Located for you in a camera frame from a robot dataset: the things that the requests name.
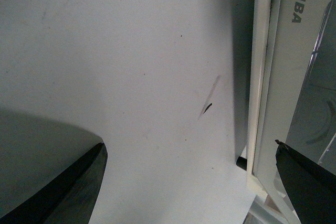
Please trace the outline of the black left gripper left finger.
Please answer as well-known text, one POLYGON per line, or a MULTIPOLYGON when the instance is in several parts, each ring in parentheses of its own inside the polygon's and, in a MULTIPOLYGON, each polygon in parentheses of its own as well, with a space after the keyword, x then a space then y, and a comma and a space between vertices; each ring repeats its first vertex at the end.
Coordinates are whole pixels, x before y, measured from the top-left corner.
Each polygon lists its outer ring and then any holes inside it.
POLYGON ((107 164, 104 143, 95 145, 1 223, 88 223, 107 164))

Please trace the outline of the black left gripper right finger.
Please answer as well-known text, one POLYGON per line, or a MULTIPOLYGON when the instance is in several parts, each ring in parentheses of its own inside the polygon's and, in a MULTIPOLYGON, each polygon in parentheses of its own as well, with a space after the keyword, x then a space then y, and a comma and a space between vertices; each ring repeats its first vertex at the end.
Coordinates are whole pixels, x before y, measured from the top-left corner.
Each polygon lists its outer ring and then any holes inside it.
POLYGON ((275 140, 276 166, 301 223, 335 223, 335 175, 275 140))

